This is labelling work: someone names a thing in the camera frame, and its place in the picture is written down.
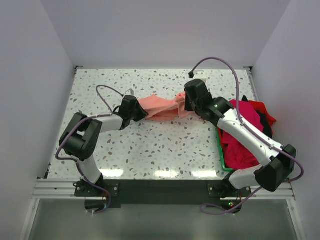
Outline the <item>salmon pink t shirt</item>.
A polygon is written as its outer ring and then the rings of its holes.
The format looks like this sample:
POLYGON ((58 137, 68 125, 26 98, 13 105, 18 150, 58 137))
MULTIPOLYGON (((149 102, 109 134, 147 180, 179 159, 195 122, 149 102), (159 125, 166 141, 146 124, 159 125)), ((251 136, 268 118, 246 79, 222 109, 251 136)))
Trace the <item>salmon pink t shirt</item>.
POLYGON ((141 107, 148 113, 147 120, 170 122, 176 118, 186 118, 193 111, 185 110, 186 93, 179 93, 174 99, 164 99, 153 94, 138 100, 141 107))

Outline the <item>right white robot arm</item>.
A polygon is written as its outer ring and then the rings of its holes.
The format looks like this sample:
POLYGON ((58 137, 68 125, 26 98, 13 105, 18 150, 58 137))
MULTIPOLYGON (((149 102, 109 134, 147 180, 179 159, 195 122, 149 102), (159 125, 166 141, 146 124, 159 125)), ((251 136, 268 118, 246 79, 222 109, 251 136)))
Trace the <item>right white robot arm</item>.
POLYGON ((275 192, 285 182, 295 167, 297 150, 290 144, 283 146, 266 136, 253 126, 225 98, 213 98, 201 79, 193 79, 185 84, 185 108, 215 127, 230 134, 257 159, 258 165, 235 170, 225 177, 223 192, 235 196, 246 187, 260 186, 275 192))

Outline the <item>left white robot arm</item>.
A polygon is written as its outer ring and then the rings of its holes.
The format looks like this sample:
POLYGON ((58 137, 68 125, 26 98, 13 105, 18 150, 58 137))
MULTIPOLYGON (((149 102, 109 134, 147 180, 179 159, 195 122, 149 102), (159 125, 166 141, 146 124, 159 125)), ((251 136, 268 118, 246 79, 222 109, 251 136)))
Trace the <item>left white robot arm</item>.
POLYGON ((55 158, 75 163, 81 179, 86 182, 86 191, 99 196, 104 190, 104 178, 97 167, 94 152, 101 133, 122 131, 132 121, 139 122, 148 116, 147 111, 132 95, 125 95, 111 113, 85 115, 76 113, 59 139, 55 158))

